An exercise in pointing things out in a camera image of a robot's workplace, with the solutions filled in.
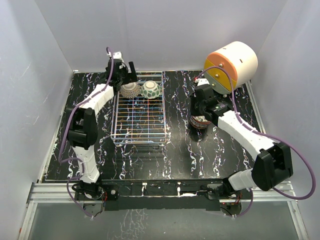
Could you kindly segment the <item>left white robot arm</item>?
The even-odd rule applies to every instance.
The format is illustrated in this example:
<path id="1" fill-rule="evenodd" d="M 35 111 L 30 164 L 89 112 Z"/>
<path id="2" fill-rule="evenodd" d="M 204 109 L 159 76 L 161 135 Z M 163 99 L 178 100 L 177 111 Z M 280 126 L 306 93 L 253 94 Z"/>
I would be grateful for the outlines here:
<path id="1" fill-rule="evenodd" d="M 95 159 L 95 144 L 98 140 L 97 115 L 120 91 L 121 86 L 137 81 L 132 61 L 128 63 L 131 69 L 128 70 L 120 51 L 109 53 L 108 56 L 109 61 L 101 82 L 69 113 L 61 144 L 64 147 L 65 143 L 69 142 L 75 152 L 75 157 L 71 159 L 77 161 L 80 170 L 75 191 L 93 200 L 99 199 L 104 189 Z"/>

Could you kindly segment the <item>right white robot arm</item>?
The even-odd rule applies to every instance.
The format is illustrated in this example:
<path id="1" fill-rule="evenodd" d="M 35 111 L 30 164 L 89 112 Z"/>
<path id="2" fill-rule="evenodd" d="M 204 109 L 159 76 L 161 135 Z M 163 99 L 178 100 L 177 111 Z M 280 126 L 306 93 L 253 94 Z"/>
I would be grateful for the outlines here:
<path id="1" fill-rule="evenodd" d="M 204 117 L 233 137 L 252 157 L 250 169 L 238 171 L 223 179 L 219 189 L 233 199 L 243 189 L 269 191 L 293 175 L 290 147 L 283 142 L 262 136 L 245 122 L 225 101 L 218 102 L 212 86 L 201 79 L 190 97 L 190 114 Z"/>

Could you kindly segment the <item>pink patterned bowl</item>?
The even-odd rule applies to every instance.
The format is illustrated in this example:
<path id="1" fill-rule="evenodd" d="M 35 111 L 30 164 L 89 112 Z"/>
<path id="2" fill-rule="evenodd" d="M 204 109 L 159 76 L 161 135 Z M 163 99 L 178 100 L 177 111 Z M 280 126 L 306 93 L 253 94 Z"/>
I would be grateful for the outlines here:
<path id="1" fill-rule="evenodd" d="M 204 116 L 190 116 L 190 124 L 196 129 L 206 129 L 211 122 L 206 120 Z"/>

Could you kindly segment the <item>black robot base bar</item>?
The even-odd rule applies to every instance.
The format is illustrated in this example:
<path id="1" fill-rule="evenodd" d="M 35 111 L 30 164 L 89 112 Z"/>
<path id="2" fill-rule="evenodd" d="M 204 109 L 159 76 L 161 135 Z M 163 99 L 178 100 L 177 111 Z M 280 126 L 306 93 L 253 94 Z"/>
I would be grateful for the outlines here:
<path id="1" fill-rule="evenodd" d="M 72 185 L 79 201 L 101 203 L 103 211 L 200 209 L 219 211 L 228 205 L 241 211 L 241 201 L 251 200 L 247 189 L 232 190 L 221 180 L 99 180 Z"/>

